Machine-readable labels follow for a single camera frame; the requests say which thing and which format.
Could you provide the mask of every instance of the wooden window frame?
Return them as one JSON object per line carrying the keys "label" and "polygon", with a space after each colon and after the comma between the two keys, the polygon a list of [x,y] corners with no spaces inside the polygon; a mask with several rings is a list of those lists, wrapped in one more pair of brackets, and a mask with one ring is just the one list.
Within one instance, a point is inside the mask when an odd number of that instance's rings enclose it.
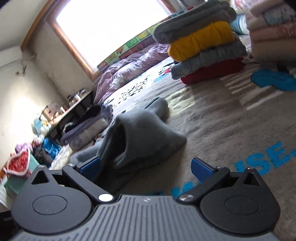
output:
{"label": "wooden window frame", "polygon": [[[59,0],[54,6],[52,7],[50,13],[46,17],[47,23],[51,26],[55,34],[59,37],[63,45],[67,48],[67,50],[70,52],[72,57],[75,59],[75,61],[79,64],[79,66],[83,69],[87,77],[94,82],[99,76],[102,75],[102,72],[98,70],[97,72],[94,72],[93,69],[88,65],[88,63],[85,61],[85,59],[81,56],[81,54],[78,52],[78,50],[74,47],[74,45],[71,43],[69,38],[66,36],[66,34],[63,32],[60,25],[57,23],[56,19],[58,15],[61,13],[63,8],[70,2],[71,0]],[[169,12],[174,13],[176,12],[175,8],[170,4],[168,0],[158,0],[161,5],[166,8]]]}

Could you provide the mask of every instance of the desk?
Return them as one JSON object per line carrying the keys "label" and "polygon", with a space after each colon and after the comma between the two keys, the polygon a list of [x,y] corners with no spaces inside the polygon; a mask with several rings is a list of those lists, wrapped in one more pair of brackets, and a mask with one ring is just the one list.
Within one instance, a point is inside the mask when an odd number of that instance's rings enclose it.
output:
{"label": "desk", "polygon": [[79,119],[86,109],[92,104],[92,91],[86,92],[82,98],[72,105],[64,114],[58,116],[51,122],[51,128],[45,137],[50,137],[60,144],[62,130],[64,126],[72,119]]}

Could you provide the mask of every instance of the gray plastic base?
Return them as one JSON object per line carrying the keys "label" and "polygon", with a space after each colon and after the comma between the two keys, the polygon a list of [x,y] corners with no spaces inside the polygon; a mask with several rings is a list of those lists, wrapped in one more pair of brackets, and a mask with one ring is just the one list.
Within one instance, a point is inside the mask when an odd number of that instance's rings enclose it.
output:
{"label": "gray plastic base", "polygon": [[20,231],[12,240],[279,241],[272,233],[258,237],[222,233],[206,223],[196,207],[177,203],[172,196],[135,195],[122,195],[115,203],[99,205],[86,223],[72,231],[54,236]]}

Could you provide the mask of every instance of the gray folded garment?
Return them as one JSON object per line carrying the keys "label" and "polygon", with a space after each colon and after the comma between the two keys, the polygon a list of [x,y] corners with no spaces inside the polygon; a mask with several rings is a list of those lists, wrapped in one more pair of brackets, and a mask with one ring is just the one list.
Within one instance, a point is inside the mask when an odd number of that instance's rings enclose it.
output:
{"label": "gray folded garment", "polygon": [[236,16],[235,10],[230,7],[228,2],[209,0],[192,10],[164,21],[154,29],[153,37],[161,44],[170,44],[213,22],[231,23]]}
{"label": "gray folded garment", "polygon": [[102,144],[82,150],[71,161],[85,162],[98,149],[101,172],[95,183],[115,194],[137,171],[167,160],[185,144],[186,137],[162,121],[167,112],[166,100],[155,98],[144,109],[117,115]]}
{"label": "gray folded garment", "polygon": [[202,67],[209,67],[215,63],[236,59],[246,55],[246,47],[240,40],[236,40],[230,44],[220,45],[217,48],[201,51],[196,56],[173,65],[170,71],[172,78],[177,80],[192,74]]}

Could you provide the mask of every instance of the yellow folded garment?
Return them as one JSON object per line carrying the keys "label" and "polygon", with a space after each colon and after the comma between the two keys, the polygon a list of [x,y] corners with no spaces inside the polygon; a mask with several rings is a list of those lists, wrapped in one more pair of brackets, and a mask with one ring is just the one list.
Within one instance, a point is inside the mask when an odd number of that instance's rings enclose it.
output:
{"label": "yellow folded garment", "polygon": [[229,24],[218,21],[176,40],[169,46],[168,54],[173,60],[182,62],[197,55],[201,50],[233,41]]}

